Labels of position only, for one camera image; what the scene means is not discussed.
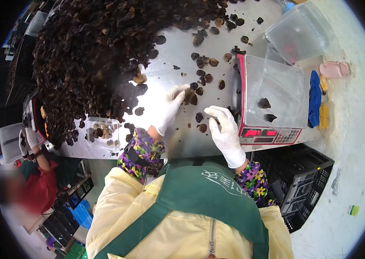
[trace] scale keypad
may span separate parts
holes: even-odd
[[[300,131],[300,129],[292,129],[286,136],[279,133],[277,138],[274,140],[274,144],[292,144],[296,141]]]

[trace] red digital display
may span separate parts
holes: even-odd
[[[243,130],[243,133],[242,133],[242,136],[243,137],[255,137],[255,136],[260,136],[260,132],[261,130],[259,129],[244,129]]]

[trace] scale weighing platform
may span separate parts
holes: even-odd
[[[247,63],[252,61],[250,55],[237,55],[238,66],[242,70],[243,77],[238,76],[234,79],[234,99],[235,104],[234,115],[236,118],[237,126],[239,129],[239,138],[241,145],[292,145],[298,140],[303,129],[307,128],[307,118],[309,113],[309,91],[304,92],[304,98],[302,100],[301,108],[298,110],[298,116],[294,123],[289,128],[285,128],[287,134],[282,134],[261,121],[253,117],[247,112],[247,72],[256,73],[255,68],[249,65],[247,70]]]

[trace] red shirt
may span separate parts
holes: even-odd
[[[26,183],[24,199],[21,204],[30,212],[43,214],[55,203],[57,186],[55,168],[57,164],[49,161],[50,171],[38,167],[40,175],[30,174]]]

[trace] person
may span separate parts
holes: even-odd
[[[258,162],[246,159],[228,109],[204,110],[222,156],[169,159],[145,182],[146,166],[160,160],[164,137],[189,85],[155,102],[146,131],[133,138],[105,177],[86,237],[90,259],[293,258],[290,235]]]
[[[25,159],[20,168],[0,165],[0,204],[18,204],[33,215],[44,214],[55,203],[58,191],[76,177],[81,159],[60,158],[41,150],[35,131],[19,133],[19,148]],[[32,150],[30,155],[26,141]]]

